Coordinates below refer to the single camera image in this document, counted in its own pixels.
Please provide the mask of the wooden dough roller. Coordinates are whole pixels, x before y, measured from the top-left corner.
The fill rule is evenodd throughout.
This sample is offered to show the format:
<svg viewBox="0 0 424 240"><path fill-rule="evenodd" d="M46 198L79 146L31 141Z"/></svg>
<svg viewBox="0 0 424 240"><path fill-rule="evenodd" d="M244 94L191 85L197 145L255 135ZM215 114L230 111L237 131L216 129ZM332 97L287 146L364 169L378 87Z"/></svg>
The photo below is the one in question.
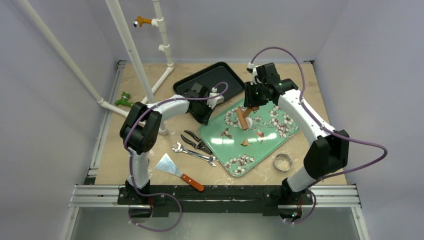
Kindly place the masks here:
<svg viewBox="0 0 424 240"><path fill-rule="evenodd" d="M238 125L243 131L246 131L246 127L247 127L245 118L249 117L251 113L256 112L258 109L259 107L254 106L254 107L247 107L245 110L243 110L242 107L238 107L235 110L237 119L238 119Z"/></svg>

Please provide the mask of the green floral tray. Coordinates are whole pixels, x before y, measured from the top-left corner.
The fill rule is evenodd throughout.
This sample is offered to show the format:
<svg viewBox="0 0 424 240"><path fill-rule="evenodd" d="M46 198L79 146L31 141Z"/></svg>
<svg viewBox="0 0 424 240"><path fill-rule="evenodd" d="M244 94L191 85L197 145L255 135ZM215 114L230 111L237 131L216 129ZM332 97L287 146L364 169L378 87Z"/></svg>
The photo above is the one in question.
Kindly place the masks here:
<svg viewBox="0 0 424 240"><path fill-rule="evenodd" d="M243 103L243 99L237 101L198 130L200 138L233 177L245 175L299 131L294 120L272 102L252 112L252 128L242 130L236 109L245 110Z"/></svg>

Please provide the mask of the black plastic tray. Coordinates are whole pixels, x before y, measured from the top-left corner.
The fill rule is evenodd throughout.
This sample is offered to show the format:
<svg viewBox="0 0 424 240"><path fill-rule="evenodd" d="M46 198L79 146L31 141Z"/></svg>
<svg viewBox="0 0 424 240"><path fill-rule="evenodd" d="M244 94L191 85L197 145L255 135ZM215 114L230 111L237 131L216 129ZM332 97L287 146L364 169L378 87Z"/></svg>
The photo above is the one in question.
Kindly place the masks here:
<svg viewBox="0 0 424 240"><path fill-rule="evenodd" d="M223 61L216 62L175 82L172 88L176 94L182 94L196 83L211 90L220 82L228 84L228 90L223 94L225 101L243 92L245 88L242 79Z"/></svg>

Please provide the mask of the white dough ball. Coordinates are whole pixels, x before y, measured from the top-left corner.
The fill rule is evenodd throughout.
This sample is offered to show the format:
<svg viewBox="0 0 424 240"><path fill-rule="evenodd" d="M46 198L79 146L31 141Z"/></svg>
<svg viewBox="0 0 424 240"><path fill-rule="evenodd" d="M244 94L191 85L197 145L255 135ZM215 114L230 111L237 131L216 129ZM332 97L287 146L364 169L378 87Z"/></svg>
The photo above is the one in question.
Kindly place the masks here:
<svg viewBox="0 0 424 240"><path fill-rule="evenodd" d="M251 117L246 117L245 118L245 122L246 122L246 128L245 130L250 130L253 127L253 120Z"/></svg>

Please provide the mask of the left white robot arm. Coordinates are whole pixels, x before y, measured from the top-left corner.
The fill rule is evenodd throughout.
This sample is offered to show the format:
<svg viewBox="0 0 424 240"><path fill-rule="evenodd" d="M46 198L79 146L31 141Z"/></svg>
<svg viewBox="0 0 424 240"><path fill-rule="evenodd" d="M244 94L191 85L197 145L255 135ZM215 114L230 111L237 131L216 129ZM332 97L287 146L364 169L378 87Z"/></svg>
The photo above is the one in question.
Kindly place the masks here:
<svg viewBox="0 0 424 240"><path fill-rule="evenodd" d="M207 125L215 106L223 99L223 93L217 90L217 87L209 90L196 83L183 94L175 94L156 103L133 104L119 135L129 158L127 182L133 187L129 197L136 204L146 203L151 196L148 190L148 158L157 141L161 124L175 116L190 114L198 123Z"/></svg>

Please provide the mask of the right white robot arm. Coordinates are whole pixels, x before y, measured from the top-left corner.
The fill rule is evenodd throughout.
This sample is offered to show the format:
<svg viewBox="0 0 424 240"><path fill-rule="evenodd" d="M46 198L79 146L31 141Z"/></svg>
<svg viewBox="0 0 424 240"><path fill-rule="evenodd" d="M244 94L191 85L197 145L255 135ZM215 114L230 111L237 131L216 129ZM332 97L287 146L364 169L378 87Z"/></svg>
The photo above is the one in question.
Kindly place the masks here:
<svg viewBox="0 0 424 240"><path fill-rule="evenodd" d="M348 163L349 136L337 131L301 98L298 86L289 78L281 79L274 63L248 64L251 81L245 83L244 107L258 108L269 102L285 111L297 124L309 144L303 167L282 182L280 196L288 204L300 198L319 178L344 168Z"/></svg>

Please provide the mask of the silver open-end wrench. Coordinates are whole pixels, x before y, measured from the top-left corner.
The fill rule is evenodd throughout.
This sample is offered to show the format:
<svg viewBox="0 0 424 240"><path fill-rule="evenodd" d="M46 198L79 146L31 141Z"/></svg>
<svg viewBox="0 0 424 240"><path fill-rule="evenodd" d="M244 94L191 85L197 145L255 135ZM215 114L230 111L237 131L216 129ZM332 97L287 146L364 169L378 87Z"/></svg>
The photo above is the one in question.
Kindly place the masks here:
<svg viewBox="0 0 424 240"><path fill-rule="evenodd" d="M198 153L198 152L195 152L195 151L186 149L179 142L176 142L171 149L175 153L185 153L185 154L191 155L193 157L196 157L198 159L204 160L204 161L208 162L208 164L211 165L211 166L213 166L213 167L216 166L216 164L214 162L216 160L216 157L215 156L207 156L207 155L204 155L204 154L201 154L201 153Z"/></svg>

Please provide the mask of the green plastic faucet tap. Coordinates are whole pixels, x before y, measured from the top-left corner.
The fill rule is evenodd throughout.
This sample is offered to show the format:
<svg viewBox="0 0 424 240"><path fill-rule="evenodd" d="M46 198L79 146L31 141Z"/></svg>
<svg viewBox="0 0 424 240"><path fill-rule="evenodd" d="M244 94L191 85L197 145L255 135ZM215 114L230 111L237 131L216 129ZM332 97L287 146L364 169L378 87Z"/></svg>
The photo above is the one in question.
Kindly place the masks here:
<svg viewBox="0 0 424 240"><path fill-rule="evenodd" d="M130 102L131 94L129 92L123 91L121 94L120 99L116 100L114 102L115 106L125 106L125 107L132 107L133 102Z"/></svg>

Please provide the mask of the orange faucet tap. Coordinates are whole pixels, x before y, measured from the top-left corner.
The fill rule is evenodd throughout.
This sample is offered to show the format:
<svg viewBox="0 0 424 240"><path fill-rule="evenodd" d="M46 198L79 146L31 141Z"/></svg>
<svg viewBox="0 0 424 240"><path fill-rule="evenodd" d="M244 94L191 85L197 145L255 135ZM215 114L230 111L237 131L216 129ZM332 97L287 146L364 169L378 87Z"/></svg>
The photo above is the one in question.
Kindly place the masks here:
<svg viewBox="0 0 424 240"><path fill-rule="evenodd" d="M143 25L151 25L152 24L152 19L149 18L144 18L141 16L138 16L133 22L133 26L135 28L141 28Z"/></svg>

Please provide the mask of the black handled pliers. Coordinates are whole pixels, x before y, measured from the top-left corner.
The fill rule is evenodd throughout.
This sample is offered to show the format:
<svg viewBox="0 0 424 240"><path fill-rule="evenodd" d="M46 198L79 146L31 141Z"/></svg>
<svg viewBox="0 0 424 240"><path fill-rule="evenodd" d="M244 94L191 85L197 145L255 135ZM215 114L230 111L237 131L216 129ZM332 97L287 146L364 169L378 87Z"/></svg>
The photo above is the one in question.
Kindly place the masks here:
<svg viewBox="0 0 424 240"><path fill-rule="evenodd" d="M190 146L192 146L193 148L195 148L197 150L201 150L201 151L205 152L208 155L213 154L213 152L209 149L209 147L206 145L206 143L199 136L197 136L194 132L192 132L190 130L184 130L183 132L193 139L193 140L190 140L185 135L181 134L180 137L185 143L189 144Z"/></svg>

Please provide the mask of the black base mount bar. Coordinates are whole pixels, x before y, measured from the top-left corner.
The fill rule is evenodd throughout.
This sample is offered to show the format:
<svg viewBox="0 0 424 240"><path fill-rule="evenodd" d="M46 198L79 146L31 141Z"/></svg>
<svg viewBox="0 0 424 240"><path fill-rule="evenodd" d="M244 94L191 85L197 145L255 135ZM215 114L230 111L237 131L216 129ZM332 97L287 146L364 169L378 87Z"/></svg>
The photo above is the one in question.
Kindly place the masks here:
<svg viewBox="0 0 424 240"><path fill-rule="evenodd" d="M145 206L153 217L170 213L261 214L264 217L299 219L302 208L314 204L312 192L289 193L285 185L206 185L198 191L190 185L151 185L140 189L128 181L118 188L117 204Z"/></svg>

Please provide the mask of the aluminium rail frame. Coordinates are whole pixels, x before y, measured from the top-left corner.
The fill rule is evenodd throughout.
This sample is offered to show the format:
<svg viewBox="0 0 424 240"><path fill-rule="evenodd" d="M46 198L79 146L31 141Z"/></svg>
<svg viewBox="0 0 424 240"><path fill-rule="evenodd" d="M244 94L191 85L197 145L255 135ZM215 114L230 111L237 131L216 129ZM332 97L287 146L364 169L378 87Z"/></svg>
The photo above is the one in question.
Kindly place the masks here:
<svg viewBox="0 0 424 240"><path fill-rule="evenodd" d="M317 206L303 222L291 225L279 217L238 213L185 213L180 223L166 232L153 232L129 223L127 206L117 203L118 187L129 176L128 153L119 129L124 119L110 113L94 152L89 172L94 183L77 186L71 199L70 240L367 240L369 239L359 195L343 175L314 187ZM183 180L155 169L164 154L190 177L203 185L264 186L279 184L289 173L276 171L273 155L241 177L230 175L223 165L213 167L185 153L172 151L184 130L197 132L199 124L182 114L165 122L167 135L160 135L150 152L148 175L153 184L183 185Z"/></svg>

